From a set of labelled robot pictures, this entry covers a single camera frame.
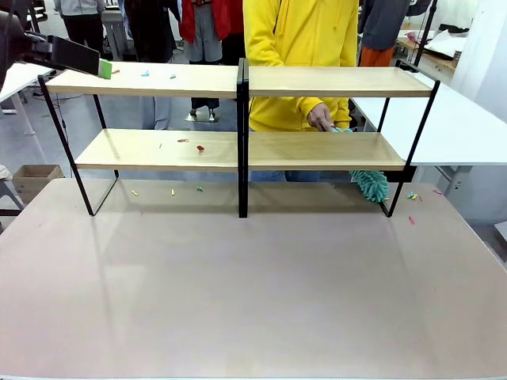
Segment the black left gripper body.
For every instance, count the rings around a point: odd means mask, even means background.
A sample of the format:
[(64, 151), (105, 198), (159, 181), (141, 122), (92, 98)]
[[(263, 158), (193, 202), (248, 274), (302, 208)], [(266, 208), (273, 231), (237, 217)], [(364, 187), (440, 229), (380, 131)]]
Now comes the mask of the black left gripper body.
[(48, 42), (51, 45), (49, 53), (49, 62), (58, 67), (67, 69), (78, 69), (78, 58), (81, 45), (58, 36), (49, 35)]

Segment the teal fluffy duster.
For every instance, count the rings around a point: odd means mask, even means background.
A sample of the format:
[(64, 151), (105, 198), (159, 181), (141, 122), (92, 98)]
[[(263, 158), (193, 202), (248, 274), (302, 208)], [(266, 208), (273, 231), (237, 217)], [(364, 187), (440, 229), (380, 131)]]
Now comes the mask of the teal fluffy duster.
[(366, 200), (380, 203), (388, 199), (389, 184), (387, 177), (382, 172), (353, 170), (349, 174)]

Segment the yellow-sleeved left forearm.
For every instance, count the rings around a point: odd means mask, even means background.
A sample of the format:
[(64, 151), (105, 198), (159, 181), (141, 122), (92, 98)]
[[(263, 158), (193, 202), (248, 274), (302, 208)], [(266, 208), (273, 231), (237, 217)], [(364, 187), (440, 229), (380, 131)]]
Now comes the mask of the yellow-sleeved left forearm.
[(334, 116), (334, 122), (337, 128), (345, 130), (349, 128), (351, 122), (351, 116), (349, 112), (349, 99), (339, 98), (337, 101), (337, 111)]

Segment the yellow-sleeved right forearm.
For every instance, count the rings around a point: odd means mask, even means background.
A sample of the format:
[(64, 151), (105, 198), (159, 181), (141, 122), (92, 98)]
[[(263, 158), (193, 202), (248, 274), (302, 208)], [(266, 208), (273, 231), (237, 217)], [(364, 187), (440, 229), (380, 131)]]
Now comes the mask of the yellow-sleeved right forearm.
[(256, 132), (314, 131), (307, 121), (317, 97), (252, 97), (250, 129)]

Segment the person's right hand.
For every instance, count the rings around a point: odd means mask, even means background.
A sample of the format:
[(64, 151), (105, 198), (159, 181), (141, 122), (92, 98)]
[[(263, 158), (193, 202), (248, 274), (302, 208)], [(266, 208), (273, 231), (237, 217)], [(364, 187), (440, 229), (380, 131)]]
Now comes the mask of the person's right hand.
[(315, 105), (308, 113), (309, 125), (319, 131), (331, 132), (334, 129), (334, 121), (330, 116), (329, 108), (320, 103)]

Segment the bystander in grey top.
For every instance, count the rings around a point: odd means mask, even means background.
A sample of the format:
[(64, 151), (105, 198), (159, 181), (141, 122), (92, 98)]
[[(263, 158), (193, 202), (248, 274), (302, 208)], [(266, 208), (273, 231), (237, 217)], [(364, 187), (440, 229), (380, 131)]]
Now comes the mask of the bystander in grey top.
[(105, 0), (53, 0), (71, 41), (87, 45), (103, 56), (101, 15)]

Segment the white side table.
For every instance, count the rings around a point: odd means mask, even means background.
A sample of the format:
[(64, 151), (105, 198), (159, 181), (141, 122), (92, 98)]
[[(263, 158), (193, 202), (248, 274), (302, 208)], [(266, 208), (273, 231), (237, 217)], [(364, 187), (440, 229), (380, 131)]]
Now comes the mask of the white side table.
[(0, 92), (0, 104), (6, 99), (12, 101), (17, 115), (20, 117), (23, 132), (26, 135), (34, 135), (35, 131), (32, 129), (25, 108), (22, 105), (19, 92), (36, 82), (39, 76), (47, 75), (50, 72), (50, 68), (32, 63), (15, 63), (6, 72), (6, 79)]

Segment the bystander in dark clothes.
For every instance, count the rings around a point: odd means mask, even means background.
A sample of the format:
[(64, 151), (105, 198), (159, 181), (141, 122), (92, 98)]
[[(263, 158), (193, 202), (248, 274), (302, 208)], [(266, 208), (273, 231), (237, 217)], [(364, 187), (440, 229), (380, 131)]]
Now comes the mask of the bystander in dark clothes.
[[(124, 11), (140, 63), (171, 63), (175, 40), (163, 0), (124, 0)], [(143, 130), (166, 130), (170, 124), (169, 97), (141, 97)]]

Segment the cardboard box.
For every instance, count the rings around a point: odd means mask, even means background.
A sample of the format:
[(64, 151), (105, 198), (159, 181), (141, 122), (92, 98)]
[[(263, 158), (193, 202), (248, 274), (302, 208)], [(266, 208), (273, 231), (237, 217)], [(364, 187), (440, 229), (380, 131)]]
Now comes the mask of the cardboard box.
[(54, 179), (64, 178), (59, 165), (23, 165), (12, 179), (24, 204), (30, 203)]

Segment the person in yellow hoodie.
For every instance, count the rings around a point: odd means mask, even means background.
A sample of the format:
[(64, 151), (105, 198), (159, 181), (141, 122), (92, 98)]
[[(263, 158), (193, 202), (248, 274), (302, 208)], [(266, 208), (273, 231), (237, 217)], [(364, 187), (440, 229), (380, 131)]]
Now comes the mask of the person in yellow hoodie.
[[(250, 65), (356, 65), (359, 0), (244, 0), (242, 8)], [(339, 98), (318, 98), (334, 121)]]

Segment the bystander in orange trousers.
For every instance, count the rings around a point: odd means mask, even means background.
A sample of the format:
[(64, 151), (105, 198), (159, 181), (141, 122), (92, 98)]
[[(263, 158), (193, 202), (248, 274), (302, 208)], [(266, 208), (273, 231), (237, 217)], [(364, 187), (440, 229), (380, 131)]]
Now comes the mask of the bystander in orange trousers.
[(411, 0), (361, 0), (360, 66), (388, 67)]

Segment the black stand pole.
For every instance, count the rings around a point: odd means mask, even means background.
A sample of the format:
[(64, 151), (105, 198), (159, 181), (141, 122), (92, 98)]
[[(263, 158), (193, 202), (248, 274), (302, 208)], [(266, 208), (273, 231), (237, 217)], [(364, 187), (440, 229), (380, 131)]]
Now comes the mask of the black stand pole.
[(424, 50), (425, 50), (425, 45), (426, 45), (426, 43), (428, 41), (429, 30), (431, 29), (431, 25), (433, 23), (433, 18), (434, 18), (435, 12), (436, 12), (437, 3), (438, 3), (438, 0), (432, 0), (431, 5), (429, 7), (429, 15), (427, 17), (427, 20), (426, 20), (426, 23), (425, 23), (424, 32), (423, 32), (421, 41), (420, 41), (420, 43), (418, 45), (417, 55), (416, 55), (416, 58), (414, 60), (414, 65), (416, 67), (419, 66), (419, 62), (421, 61), (421, 57), (422, 57), (422, 55), (424, 53)]

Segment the wooden table with white paper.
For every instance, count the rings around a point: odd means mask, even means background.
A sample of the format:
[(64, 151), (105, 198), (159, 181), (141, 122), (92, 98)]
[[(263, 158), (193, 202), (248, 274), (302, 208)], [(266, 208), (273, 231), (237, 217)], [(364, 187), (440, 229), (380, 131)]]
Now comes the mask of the wooden table with white paper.
[[(419, 43), (422, 42), (423, 30), (402, 29), (397, 38), (400, 48), (408, 51), (407, 60), (416, 63)], [(463, 52), (468, 38), (468, 32), (450, 33), (448, 30), (430, 30), (427, 42), (422, 48), (418, 66), (431, 67), (442, 73), (455, 73), (459, 57)]]

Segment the large white table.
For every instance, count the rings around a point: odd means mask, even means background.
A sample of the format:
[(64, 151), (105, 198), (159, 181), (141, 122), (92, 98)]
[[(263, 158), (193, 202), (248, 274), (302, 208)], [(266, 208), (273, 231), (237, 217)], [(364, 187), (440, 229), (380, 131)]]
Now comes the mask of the large white table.
[[(407, 158), (427, 105), (425, 98), (392, 98), (382, 114), (383, 98), (353, 100), (367, 126), (382, 128), (384, 138), (401, 158)], [(440, 85), (429, 111), (412, 163), (413, 182), (435, 166), (506, 167), (507, 123), (445, 84)]]

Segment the wooden shelf unit black frame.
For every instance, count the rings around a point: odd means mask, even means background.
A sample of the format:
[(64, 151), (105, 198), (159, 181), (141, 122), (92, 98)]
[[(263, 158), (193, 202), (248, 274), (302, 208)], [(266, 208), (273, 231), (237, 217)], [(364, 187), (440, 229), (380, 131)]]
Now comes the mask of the wooden shelf unit black frame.
[[(103, 79), (76, 70), (65, 70), (55, 78), (39, 80), (40, 89), (58, 132), (71, 172), (89, 215), (93, 207), (80, 175), (81, 170), (112, 170), (118, 177), (122, 169), (154, 171), (236, 172), (238, 174), (238, 215), (248, 215), (248, 67), (201, 66), (115, 62), (110, 79)], [(149, 77), (140, 75), (146, 70)], [(171, 74), (177, 77), (170, 79)], [(79, 156), (72, 154), (52, 101), (53, 95), (75, 93), (93, 98), (101, 131)], [(156, 131), (109, 128), (106, 125), (99, 97), (209, 97), (236, 100), (234, 132)], [(189, 139), (189, 142), (178, 142)], [(199, 152), (197, 146), (203, 146)]]
[[(398, 60), (392, 67), (248, 67), (248, 180), (253, 171), (380, 171), (388, 199), (377, 203), (391, 217), (405, 183), (414, 175), (412, 158), (440, 81)], [(428, 102), (407, 158), (401, 158), (380, 130), (365, 133), (250, 133), (252, 97), (392, 98), (424, 97)]]

